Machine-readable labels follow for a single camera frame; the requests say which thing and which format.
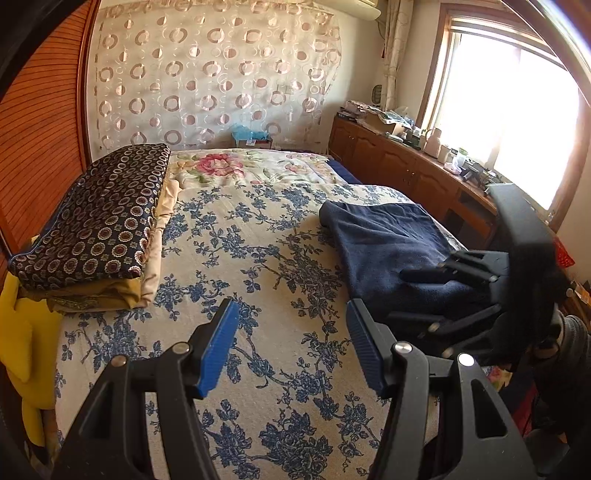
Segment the wooden sideboard cabinet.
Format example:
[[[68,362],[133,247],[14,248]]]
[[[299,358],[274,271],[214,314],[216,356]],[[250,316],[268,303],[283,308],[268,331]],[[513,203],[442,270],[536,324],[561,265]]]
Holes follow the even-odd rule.
[[[485,193],[427,155],[335,116],[329,155],[367,185],[394,188],[422,205],[469,248],[487,248],[497,209]]]

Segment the wooden framed window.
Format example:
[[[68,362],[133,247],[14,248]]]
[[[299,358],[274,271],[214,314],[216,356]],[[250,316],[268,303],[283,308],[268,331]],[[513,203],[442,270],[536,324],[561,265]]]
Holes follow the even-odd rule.
[[[553,230],[588,165],[590,107],[552,50],[496,1],[441,1],[421,126],[515,183]]]

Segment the clutter pile on cabinet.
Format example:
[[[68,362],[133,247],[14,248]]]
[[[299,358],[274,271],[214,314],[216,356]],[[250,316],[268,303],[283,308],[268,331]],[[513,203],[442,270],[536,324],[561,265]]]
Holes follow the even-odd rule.
[[[417,129],[342,108],[332,122],[329,155],[363,183],[389,186],[413,199],[450,197],[462,189],[487,195],[484,187],[470,184],[424,153],[424,142]]]

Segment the beige side curtain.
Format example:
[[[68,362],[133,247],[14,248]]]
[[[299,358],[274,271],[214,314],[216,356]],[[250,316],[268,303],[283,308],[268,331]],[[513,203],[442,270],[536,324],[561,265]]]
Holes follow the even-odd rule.
[[[388,1],[384,45],[384,83],[381,97],[383,110],[393,110],[396,106],[397,80],[405,56],[413,10],[414,0]]]

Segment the yellow plush toy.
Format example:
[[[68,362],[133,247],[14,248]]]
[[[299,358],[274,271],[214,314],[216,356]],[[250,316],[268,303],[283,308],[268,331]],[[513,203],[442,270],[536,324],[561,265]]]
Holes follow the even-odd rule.
[[[19,295],[20,283],[7,274],[1,292],[1,363],[21,397],[24,428],[33,445],[45,445],[44,411],[55,408],[55,373],[63,315],[47,302]]]

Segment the blue tissue box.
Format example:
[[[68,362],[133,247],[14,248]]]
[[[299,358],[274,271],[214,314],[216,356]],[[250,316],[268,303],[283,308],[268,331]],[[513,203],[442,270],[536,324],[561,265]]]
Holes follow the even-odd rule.
[[[266,131],[256,131],[243,125],[233,125],[230,134],[235,148],[259,148],[270,149],[273,139]]]

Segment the blue floral bed sheet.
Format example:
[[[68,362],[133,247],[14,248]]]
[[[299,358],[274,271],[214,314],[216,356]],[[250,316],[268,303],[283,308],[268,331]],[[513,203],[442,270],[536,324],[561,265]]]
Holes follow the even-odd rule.
[[[217,386],[197,403],[223,479],[363,479],[389,405],[367,386],[346,330],[325,201],[401,203],[388,187],[276,183],[184,189],[163,233],[160,284],[143,309],[65,317],[57,437],[117,354],[153,358],[235,300],[239,324]]]

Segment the white air conditioner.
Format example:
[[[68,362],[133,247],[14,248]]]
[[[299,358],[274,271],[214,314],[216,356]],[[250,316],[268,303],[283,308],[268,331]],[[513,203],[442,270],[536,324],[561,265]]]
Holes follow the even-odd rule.
[[[365,21],[377,20],[382,14],[377,1],[370,0],[315,0],[319,5],[332,8]]]

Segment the dark patterned folded blanket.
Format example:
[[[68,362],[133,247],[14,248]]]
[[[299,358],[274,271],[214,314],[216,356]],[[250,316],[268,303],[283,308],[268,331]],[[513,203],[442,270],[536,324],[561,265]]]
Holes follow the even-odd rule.
[[[9,272],[33,291],[140,277],[169,157],[168,146],[144,144],[95,161]]]

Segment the pink floral quilt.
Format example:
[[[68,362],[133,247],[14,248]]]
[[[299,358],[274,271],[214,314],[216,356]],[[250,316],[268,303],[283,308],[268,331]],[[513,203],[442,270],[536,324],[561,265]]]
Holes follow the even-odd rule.
[[[176,151],[170,156],[168,173],[183,189],[276,183],[346,183],[323,155],[270,149]]]

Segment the navy blue printed t-shirt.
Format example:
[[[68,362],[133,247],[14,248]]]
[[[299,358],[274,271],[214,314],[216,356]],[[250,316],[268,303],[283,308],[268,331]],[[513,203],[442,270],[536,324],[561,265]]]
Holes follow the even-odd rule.
[[[435,267],[454,251],[421,206],[327,201],[318,216],[334,239],[349,296],[363,300],[375,320],[383,321],[392,312],[457,320],[488,305],[484,294],[457,281],[421,284],[401,279],[403,270]]]

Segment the white circle pattern curtain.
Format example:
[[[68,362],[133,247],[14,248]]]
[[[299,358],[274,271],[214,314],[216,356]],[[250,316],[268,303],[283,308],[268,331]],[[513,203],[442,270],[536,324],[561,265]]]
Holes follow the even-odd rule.
[[[222,148],[238,127],[276,148],[318,150],[341,61],[337,17],[311,2],[102,5],[88,65],[92,152]]]

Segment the wooden headboard panel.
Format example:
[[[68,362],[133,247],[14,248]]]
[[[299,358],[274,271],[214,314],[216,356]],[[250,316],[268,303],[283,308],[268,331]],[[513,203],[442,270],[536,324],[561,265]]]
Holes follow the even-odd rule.
[[[97,1],[1,4],[1,264],[90,165],[86,84]]]

